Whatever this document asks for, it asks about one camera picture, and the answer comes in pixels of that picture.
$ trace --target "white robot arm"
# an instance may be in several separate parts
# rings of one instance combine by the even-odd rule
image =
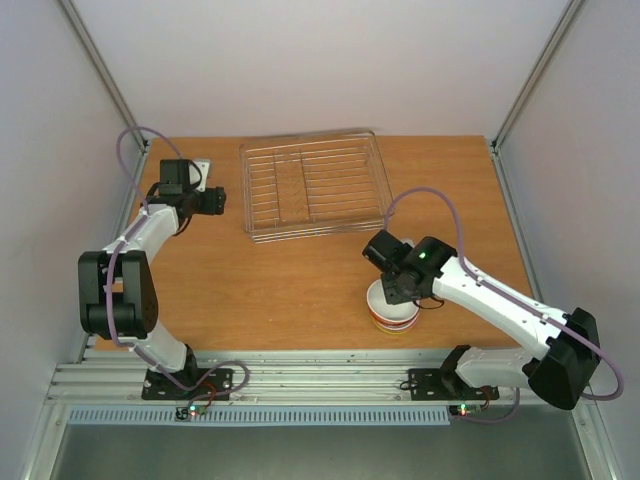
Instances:
[[[381,272],[388,304],[437,296],[455,302],[499,328],[522,348],[481,350],[458,346],[443,363],[443,383],[456,398],[462,385],[531,388],[542,399],[572,409],[600,358],[553,324],[599,346],[595,318],[577,308],[568,314],[502,284],[433,237],[415,247],[381,230],[363,255]]]
[[[136,350],[152,370],[180,372],[188,347],[175,339],[158,319],[158,300],[149,265],[164,243],[184,231],[194,214],[220,215],[226,195],[221,187],[206,188],[208,160],[163,160],[160,182],[147,197],[136,219],[115,241],[99,252],[85,252],[78,261],[80,319],[88,333]],[[111,257],[116,255],[113,281],[108,282]],[[107,297],[111,297],[111,312]]]

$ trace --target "black bracket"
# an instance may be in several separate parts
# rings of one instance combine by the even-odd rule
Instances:
[[[223,187],[205,188],[204,192],[194,188],[190,183],[190,165],[195,165],[192,160],[161,160],[160,181],[147,193],[149,203],[174,207],[180,226],[194,214],[222,215],[227,200]]]
[[[198,369],[198,378],[202,377],[207,372],[206,368]],[[195,390],[185,392],[184,390],[176,387],[171,380],[167,379],[162,373],[152,372],[147,370],[144,385],[148,387],[142,387],[142,400],[191,400],[198,395],[206,395],[210,392],[210,388],[206,385],[200,384]],[[216,392],[223,392],[229,390],[233,386],[233,370],[230,368],[218,368],[211,372],[206,382],[213,385]],[[229,395],[216,395],[213,399],[216,401],[227,401]]]
[[[464,385],[455,396],[445,387],[442,372],[439,368],[412,368],[408,371],[408,380],[400,384],[401,390],[411,393],[411,400],[486,400],[486,393],[479,389]],[[500,398],[496,387],[484,387],[490,400]]]
[[[187,345],[187,359],[185,366],[179,372],[175,372],[172,376],[185,386],[194,385],[202,376],[209,371],[208,368],[198,368],[196,357],[191,348]],[[204,385],[210,383],[216,389],[216,392],[224,392],[233,387],[233,370],[230,368],[218,368],[211,372],[205,380],[197,388],[185,391],[177,387],[171,380],[160,372],[152,372],[147,370],[143,387],[142,400],[172,400],[172,401],[188,401],[200,395],[209,394],[211,389]],[[229,400],[229,395],[216,395],[213,401]]]

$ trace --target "wooden table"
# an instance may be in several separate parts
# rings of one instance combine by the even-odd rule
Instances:
[[[423,311],[403,335],[378,330],[365,293],[378,278],[361,255],[375,232],[254,244],[243,226],[241,138],[177,138],[185,158],[209,158],[209,186],[224,186],[223,216],[196,216],[156,256],[152,274],[160,318],[195,350],[436,348],[470,343],[514,345],[502,332],[447,302]],[[379,137],[392,192],[418,185],[444,191],[459,209],[466,252],[478,267],[517,290],[529,286],[482,137]],[[154,140],[141,181],[159,177],[159,160],[174,158]],[[403,200],[391,222],[396,236],[426,235],[455,245],[444,203],[427,194]],[[100,340],[98,348],[112,348]]]

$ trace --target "wire rack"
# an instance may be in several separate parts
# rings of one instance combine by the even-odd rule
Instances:
[[[255,242],[382,227],[391,190],[373,132],[260,139],[240,156]]]

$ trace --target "white wall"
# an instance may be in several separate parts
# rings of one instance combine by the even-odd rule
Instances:
[[[53,0],[3,2],[0,65],[0,478],[10,480],[56,362],[78,353],[76,262],[112,233],[123,124]]]
[[[140,123],[493,137],[567,0],[76,0]]]
[[[626,393],[601,404],[625,478],[640,456],[640,3],[587,2],[503,149],[545,299],[598,319]],[[614,388],[601,367],[595,385]]]

